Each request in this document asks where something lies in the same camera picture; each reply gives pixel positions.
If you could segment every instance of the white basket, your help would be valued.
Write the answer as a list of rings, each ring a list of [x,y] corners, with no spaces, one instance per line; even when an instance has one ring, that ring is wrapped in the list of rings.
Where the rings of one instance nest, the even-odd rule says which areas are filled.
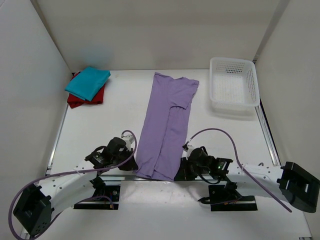
[[[260,103],[252,61],[213,57],[210,60],[210,99],[217,109],[246,111]]]

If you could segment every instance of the white table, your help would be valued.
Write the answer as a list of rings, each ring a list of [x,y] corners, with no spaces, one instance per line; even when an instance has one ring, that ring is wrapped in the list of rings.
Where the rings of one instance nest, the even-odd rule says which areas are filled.
[[[71,170],[96,147],[107,145],[123,130],[139,140],[151,93],[154,70],[111,71],[102,105],[68,109],[55,149],[51,172]],[[209,99],[208,70],[159,70],[200,82],[191,105],[188,138],[204,128],[221,128],[234,138],[240,161],[272,166],[266,140],[253,109],[250,115],[223,115]],[[192,141],[205,146],[215,157],[235,160],[230,140],[208,131]],[[130,175],[113,169],[105,175]],[[310,237],[304,214],[292,207],[288,213],[271,198],[257,197],[258,211],[210,212],[196,202],[208,196],[204,182],[168,183],[123,181],[119,210],[73,210],[63,212],[40,239],[282,239]]]

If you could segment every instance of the teal cloth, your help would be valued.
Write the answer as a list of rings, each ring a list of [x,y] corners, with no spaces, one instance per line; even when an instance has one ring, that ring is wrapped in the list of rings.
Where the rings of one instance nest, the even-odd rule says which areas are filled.
[[[110,77],[110,71],[88,66],[65,87],[65,91],[87,101],[92,101],[97,92]]]

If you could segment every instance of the folded purple shirt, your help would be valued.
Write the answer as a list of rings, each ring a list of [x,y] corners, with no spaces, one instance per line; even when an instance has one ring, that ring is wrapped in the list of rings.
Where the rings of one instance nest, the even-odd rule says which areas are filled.
[[[186,141],[192,98],[199,81],[154,74],[136,153],[136,175],[173,181]]]

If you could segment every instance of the folded red cloth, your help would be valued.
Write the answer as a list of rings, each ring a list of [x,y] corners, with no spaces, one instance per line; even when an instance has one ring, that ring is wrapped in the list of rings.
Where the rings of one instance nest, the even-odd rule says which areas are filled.
[[[66,102],[69,104],[70,108],[72,108],[72,109],[79,107],[82,104],[92,104],[92,105],[102,104],[104,102],[104,93],[105,93],[105,84],[100,88],[100,90],[94,96],[92,101],[82,100],[82,99],[69,93],[69,97]]]

